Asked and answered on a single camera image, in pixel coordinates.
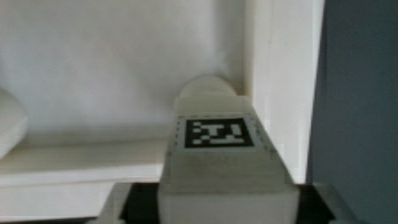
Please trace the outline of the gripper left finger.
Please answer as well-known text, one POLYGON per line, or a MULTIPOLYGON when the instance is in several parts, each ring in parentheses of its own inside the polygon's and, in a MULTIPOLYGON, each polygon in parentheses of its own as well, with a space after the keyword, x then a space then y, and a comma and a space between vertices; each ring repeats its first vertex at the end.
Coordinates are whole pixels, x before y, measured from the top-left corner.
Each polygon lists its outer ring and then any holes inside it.
POLYGON ((156 183, 117 183, 99 213, 99 224, 160 224, 156 183))

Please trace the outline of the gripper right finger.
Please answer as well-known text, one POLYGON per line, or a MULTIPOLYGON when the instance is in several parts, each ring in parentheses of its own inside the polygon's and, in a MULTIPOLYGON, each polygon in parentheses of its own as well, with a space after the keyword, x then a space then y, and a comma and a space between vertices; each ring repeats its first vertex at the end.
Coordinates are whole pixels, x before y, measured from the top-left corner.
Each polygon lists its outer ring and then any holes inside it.
POLYGON ((298 184, 298 213, 295 224, 359 224, 336 188, 321 183, 298 184))

